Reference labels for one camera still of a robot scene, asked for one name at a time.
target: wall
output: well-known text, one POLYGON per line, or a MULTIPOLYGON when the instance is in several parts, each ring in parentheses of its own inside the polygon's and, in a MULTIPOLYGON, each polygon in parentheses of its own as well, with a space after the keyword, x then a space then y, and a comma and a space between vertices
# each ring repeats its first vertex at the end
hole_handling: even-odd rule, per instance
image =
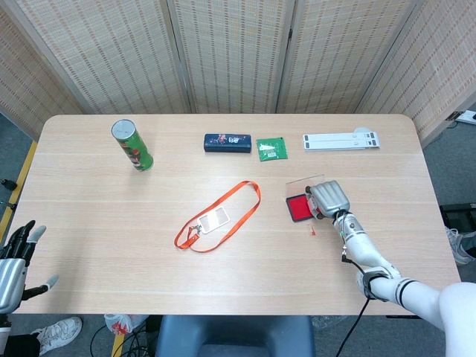
POLYGON ((475 39, 475 0, 424 1, 357 112, 406 114, 425 146, 450 124, 445 119, 476 94, 475 39))
POLYGON ((390 112, 412 117, 425 145, 476 99, 475 1, 0 0, 41 56, 11 34, 2 34, 4 48, 24 46, 54 69, 47 91, 27 90, 22 64, 4 66, 15 98, 6 114, 37 137, 50 113, 79 106, 86 114, 390 112), (56 106, 45 105, 55 86, 66 100, 52 94, 56 106))
POLYGON ((82 110, 1 8, 0 29, 0 111, 37 140, 47 119, 82 110))
POLYGON ((282 113, 354 113, 415 0, 299 1, 282 113))

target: green sachet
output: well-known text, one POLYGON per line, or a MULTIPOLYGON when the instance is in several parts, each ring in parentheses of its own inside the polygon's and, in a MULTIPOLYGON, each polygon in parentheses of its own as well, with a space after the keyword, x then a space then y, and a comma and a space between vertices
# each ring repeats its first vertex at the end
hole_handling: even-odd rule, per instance
POLYGON ((288 158, 283 138, 257 139, 256 144, 258 146, 260 161, 288 158))

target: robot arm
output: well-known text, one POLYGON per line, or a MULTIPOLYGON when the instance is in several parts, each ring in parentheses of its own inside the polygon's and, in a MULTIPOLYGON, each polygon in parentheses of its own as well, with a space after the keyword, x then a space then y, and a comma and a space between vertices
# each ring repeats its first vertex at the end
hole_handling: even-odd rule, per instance
POLYGON ((353 262, 366 266, 357 274, 361 292, 370 299, 391 301, 420 316, 446 333, 446 356, 473 356, 476 335, 476 284, 457 283, 441 292, 419 281, 402 277, 372 243, 336 181, 306 187, 308 206, 317 219, 333 218, 342 242, 342 261, 347 250, 353 262))
POLYGON ((31 235, 35 221, 30 221, 12 234, 8 244, 0 251, 0 356, 3 355, 10 323, 7 314, 19 308, 20 303, 47 292, 58 281, 54 275, 44 285, 25 290, 25 279, 31 257, 39 238, 46 230, 38 227, 31 235))

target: power strip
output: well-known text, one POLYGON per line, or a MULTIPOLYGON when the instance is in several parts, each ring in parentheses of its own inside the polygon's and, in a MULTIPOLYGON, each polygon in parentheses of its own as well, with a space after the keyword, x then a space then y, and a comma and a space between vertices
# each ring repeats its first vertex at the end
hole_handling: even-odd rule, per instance
POLYGON ((462 115, 456 118, 456 121, 460 121, 461 123, 476 125, 476 112, 473 112, 471 110, 466 110, 462 115))

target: id card holder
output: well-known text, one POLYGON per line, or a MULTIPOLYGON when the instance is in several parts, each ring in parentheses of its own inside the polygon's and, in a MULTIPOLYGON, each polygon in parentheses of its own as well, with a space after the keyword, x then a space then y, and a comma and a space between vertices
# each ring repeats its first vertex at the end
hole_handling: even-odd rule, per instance
POLYGON ((214 208, 196 220, 200 233, 204 234, 210 233, 228 222, 230 222, 230 217, 223 207, 214 208))

